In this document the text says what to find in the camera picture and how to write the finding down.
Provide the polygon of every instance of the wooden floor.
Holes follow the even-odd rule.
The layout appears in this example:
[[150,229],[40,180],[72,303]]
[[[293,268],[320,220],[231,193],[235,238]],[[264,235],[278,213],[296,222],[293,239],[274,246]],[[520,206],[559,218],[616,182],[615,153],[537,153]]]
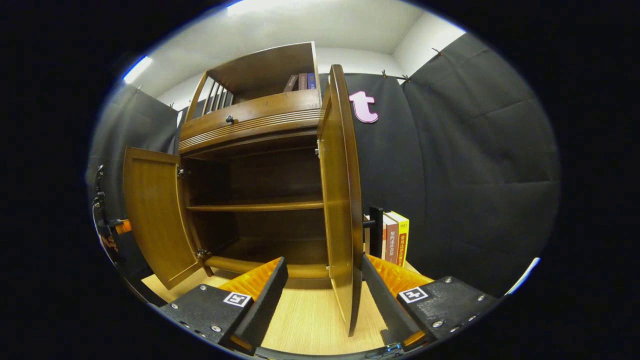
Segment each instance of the wooden floor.
[[[408,263],[405,267],[416,271]],[[171,302],[199,284],[217,287],[232,278],[230,273],[213,270],[216,275],[208,277],[204,269],[200,269],[171,290],[167,290],[155,275],[143,282],[163,300]],[[362,284],[358,323],[353,336],[348,337],[333,290],[317,284],[313,288],[301,288],[296,279],[290,279],[282,291],[262,346],[296,354],[348,354],[386,345],[380,336],[380,331],[386,328],[366,282]]]

